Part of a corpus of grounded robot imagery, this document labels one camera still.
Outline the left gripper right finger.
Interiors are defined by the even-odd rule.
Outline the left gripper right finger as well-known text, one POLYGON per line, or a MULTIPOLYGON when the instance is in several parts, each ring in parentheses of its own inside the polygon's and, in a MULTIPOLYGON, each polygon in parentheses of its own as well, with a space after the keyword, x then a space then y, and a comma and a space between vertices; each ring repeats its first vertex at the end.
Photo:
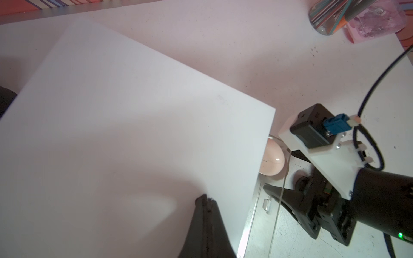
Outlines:
POLYGON ((224 226, 218 204, 208 198, 206 204, 206 257, 236 258, 224 226))

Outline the pink earphone case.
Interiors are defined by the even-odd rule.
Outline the pink earphone case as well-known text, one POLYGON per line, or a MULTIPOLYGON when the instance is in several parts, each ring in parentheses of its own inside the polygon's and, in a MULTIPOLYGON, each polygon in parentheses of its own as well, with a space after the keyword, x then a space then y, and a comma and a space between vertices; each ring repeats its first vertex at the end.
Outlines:
POLYGON ((259 173, 265 176, 279 174, 285 166, 286 158, 280 145, 268 138, 259 173))

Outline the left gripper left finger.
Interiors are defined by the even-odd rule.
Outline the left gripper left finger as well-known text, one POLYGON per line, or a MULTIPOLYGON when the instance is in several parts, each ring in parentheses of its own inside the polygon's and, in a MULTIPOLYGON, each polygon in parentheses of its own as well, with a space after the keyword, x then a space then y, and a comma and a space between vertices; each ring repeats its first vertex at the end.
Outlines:
POLYGON ((204 257, 204 222, 206 220, 207 195, 198 197, 195 201, 195 210, 191 219, 189 230, 178 255, 179 258, 204 257))

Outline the white drawer cabinet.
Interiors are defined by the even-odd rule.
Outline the white drawer cabinet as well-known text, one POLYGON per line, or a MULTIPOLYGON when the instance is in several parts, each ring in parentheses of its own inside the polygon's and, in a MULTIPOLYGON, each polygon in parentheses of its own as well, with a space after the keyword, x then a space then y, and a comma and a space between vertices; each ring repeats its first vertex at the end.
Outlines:
POLYGON ((1 257, 176 258, 195 201, 235 255, 275 109, 96 22, 1 118, 1 257))

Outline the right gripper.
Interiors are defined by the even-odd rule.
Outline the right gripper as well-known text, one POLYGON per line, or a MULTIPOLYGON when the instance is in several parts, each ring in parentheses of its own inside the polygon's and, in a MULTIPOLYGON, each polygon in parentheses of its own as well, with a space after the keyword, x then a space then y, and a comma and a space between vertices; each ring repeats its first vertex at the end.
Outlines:
POLYGON ((278 201, 311 238, 317 239, 324 229, 338 243, 350 244, 357 222, 350 214, 349 201, 343 199, 317 169, 312 176, 299 178, 295 190, 265 184, 264 191, 278 201))

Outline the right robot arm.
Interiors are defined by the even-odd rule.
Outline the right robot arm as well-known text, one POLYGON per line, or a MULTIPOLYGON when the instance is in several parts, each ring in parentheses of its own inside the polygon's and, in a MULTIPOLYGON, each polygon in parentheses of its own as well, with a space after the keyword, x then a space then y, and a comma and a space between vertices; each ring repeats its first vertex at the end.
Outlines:
POLYGON ((301 177, 293 190, 264 185, 264 191, 317 239, 321 229, 344 246, 350 244, 357 222, 405 242, 413 241, 412 177, 362 168, 346 200, 318 171, 301 177))

